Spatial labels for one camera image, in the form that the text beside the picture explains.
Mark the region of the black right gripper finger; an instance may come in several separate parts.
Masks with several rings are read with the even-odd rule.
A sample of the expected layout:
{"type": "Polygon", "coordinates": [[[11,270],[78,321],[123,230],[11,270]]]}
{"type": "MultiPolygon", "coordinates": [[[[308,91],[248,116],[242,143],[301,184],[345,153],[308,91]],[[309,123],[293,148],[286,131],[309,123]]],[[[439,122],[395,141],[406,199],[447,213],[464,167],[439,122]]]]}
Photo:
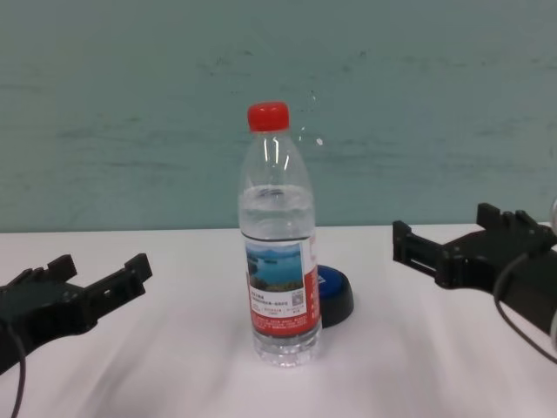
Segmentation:
{"type": "Polygon", "coordinates": [[[536,222],[523,210],[502,212],[496,206],[480,203],[477,207],[476,224],[488,232],[504,233],[514,238],[525,236],[547,245],[556,244],[552,229],[536,222]]]}
{"type": "Polygon", "coordinates": [[[403,221],[392,224],[393,261],[430,276],[439,287],[451,287],[453,255],[446,246],[416,235],[403,221]]]}

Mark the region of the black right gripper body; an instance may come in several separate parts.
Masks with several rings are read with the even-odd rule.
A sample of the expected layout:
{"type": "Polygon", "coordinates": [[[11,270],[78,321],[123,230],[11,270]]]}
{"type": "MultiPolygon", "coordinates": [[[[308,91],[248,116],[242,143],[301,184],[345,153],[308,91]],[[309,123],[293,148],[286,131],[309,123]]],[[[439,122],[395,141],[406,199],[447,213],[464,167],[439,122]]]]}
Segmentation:
{"type": "Polygon", "coordinates": [[[485,230],[453,242],[460,252],[451,271],[452,288],[492,293],[500,272],[523,253],[507,276],[500,300],[545,334],[556,311],[556,236],[549,229],[485,230]]]}

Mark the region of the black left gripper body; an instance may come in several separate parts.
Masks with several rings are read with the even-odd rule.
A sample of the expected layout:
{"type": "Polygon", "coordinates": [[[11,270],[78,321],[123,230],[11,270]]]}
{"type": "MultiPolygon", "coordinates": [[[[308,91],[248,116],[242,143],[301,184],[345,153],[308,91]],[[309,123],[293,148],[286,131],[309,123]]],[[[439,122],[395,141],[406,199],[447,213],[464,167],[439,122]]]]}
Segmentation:
{"type": "Polygon", "coordinates": [[[28,355],[66,336],[84,334],[94,327],[84,289],[69,283],[27,282],[1,287],[1,372],[19,362],[11,336],[28,355]]]}

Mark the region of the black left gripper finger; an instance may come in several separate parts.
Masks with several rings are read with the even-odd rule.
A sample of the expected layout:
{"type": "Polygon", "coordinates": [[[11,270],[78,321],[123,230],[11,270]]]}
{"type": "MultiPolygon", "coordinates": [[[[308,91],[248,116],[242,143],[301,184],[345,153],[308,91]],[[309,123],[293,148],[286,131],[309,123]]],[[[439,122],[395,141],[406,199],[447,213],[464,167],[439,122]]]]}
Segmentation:
{"type": "Polygon", "coordinates": [[[27,268],[6,288],[58,287],[77,275],[73,258],[64,254],[47,264],[47,267],[27,268]]]}
{"type": "Polygon", "coordinates": [[[124,267],[88,285],[80,296],[83,327],[96,326],[99,319],[145,293],[144,283],[152,276],[145,253],[124,263],[124,267]]]}

